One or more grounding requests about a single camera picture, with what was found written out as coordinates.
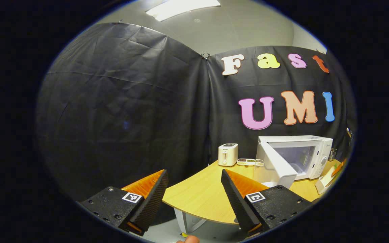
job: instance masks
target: white table leg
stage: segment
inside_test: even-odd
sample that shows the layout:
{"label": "white table leg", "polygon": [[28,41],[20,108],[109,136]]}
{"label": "white table leg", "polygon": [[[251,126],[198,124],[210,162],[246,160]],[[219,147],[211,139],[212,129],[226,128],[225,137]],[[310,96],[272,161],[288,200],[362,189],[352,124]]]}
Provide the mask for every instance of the white table leg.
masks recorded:
{"label": "white table leg", "polygon": [[186,214],[182,211],[179,211],[178,209],[175,210],[176,220],[178,221],[179,229],[184,234],[189,234],[193,231],[195,231],[199,226],[201,226],[203,223],[205,223],[207,220],[193,217],[189,214]]}

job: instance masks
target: white microwave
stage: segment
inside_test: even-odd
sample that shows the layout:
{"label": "white microwave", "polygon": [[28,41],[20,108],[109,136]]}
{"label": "white microwave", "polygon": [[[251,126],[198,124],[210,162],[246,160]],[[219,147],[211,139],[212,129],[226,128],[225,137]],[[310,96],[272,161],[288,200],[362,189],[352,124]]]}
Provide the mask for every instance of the white microwave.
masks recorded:
{"label": "white microwave", "polygon": [[290,188],[295,180],[320,177],[332,139],[312,135],[260,136],[254,179],[268,187]]}

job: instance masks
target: toaster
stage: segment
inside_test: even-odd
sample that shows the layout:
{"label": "toaster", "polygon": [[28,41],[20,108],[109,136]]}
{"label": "toaster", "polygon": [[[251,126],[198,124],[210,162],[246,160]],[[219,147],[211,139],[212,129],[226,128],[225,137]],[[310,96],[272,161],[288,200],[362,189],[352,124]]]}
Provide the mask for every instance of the toaster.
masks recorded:
{"label": "toaster", "polygon": [[219,165],[233,166],[238,160],[238,144],[225,143],[219,147]]}

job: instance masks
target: ceiling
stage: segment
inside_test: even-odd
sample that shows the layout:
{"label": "ceiling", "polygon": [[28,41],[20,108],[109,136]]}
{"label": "ceiling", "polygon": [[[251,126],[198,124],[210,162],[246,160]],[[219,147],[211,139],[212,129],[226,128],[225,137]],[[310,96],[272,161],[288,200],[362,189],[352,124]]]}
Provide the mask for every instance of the ceiling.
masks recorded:
{"label": "ceiling", "polygon": [[268,5],[252,0],[218,0],[221,6],[197,9],[162,22],[145,12],[167,0],[137,0],[97,23],[131,23],[172,37],[200,54],[251,46],[298,46],[326,53],[316,38]]}

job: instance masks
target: ceiling light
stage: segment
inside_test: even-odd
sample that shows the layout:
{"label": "ceiling light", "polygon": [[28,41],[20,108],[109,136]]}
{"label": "ceiling light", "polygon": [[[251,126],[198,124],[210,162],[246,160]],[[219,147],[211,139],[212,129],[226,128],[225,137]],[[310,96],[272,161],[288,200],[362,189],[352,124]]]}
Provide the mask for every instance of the ceiling light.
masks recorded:
{"label": "ceiling light", "polygon": [[148,10],[147,14],[163,21],[183,12],[215,6],[220,6],[217,0],[170,0]]}

